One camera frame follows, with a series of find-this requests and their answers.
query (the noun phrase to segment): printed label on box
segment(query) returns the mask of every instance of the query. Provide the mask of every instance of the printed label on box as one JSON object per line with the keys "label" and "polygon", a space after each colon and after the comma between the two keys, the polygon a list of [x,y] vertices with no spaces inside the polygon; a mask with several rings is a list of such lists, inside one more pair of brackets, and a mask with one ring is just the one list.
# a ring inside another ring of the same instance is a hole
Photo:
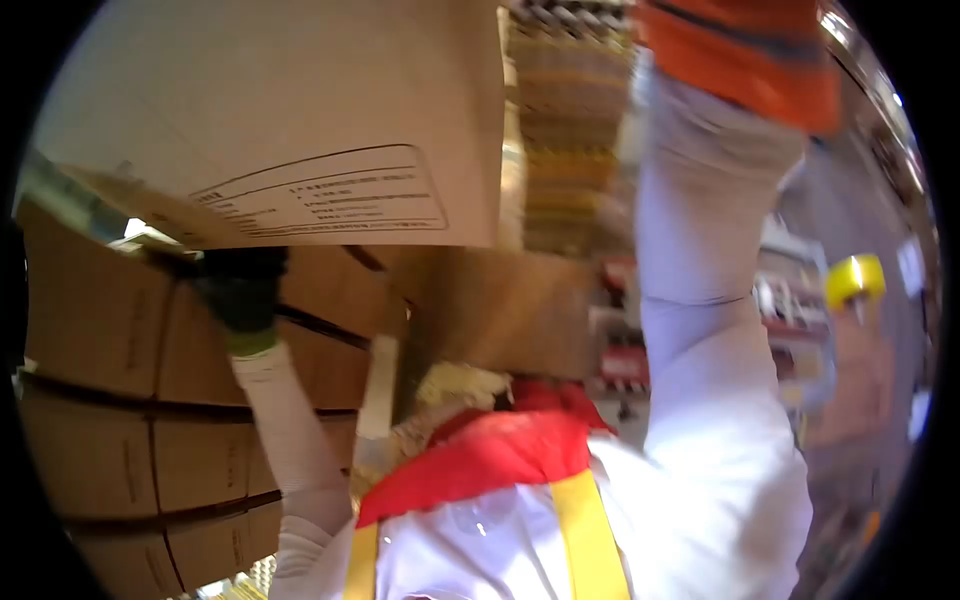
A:
{"label": "printed label on box", "polygon": [[253,238],[448,226],[422,153],[405,144],[306,158],[189,197]]}

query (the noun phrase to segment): green glove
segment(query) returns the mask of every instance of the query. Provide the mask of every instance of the green glove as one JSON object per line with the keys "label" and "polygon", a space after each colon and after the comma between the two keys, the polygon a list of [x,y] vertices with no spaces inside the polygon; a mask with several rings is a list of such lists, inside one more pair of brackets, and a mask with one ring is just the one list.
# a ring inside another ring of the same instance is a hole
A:
{"label": "green glove", "polygon": [[204,252],[194,285],[227,329],[233,356],[250,356],[276,344],[274,309],[286,261],[285,246]]}

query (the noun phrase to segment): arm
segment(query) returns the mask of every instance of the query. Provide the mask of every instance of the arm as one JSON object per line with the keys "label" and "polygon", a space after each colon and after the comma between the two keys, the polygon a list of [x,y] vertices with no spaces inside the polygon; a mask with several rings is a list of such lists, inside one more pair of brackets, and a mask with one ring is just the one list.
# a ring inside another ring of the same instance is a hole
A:
{"label": "arm", "polygon": [[207,252],[196,284],[226,327],[233,372],[283,494],[275,596],[303,581],[351,518],[347,479],[289,349],[276,337],[274,306],[285,260],[284,248]]}
{"label": "arm", "polygon": [[750,294],[763,218],[805,136],[663,75],[651,127],[636,215],[653,388],[644,451],[726,507],[734,530],[704,540],[732,536],[756,583],[786,597],[811,509]]}

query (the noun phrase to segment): yellow suspender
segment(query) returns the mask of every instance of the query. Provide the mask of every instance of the yellow suspender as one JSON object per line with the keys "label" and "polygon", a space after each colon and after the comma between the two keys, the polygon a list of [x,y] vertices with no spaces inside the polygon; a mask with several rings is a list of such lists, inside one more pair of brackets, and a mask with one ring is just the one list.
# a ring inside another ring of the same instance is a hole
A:
{"label": "yellow suspender", "polygon": [[[550,484],[566,547],[573,600],[629,600],[627,580],[589,469]],[[344,600],[374,600],[377,524],[353,532]]]}

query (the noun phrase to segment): arm sleeve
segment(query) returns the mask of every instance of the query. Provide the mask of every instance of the arm sleeve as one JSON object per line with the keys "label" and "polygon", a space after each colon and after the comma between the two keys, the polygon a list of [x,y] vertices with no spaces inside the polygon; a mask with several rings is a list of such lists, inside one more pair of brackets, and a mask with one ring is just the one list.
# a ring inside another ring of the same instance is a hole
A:
{"label": "arm sleeve", "polygon": [[812,516],[751,298],[763,219],[805,136],[662,74],[636,212],[653,396],[648,460],[733,511],[738,554],[785,597]]}
{"label": "arm sleeve", "polygon": [[234,357],[267,461],[283,494],[275,581],[289,587],[350,520],[347,478],[294,371],[283,342]]}

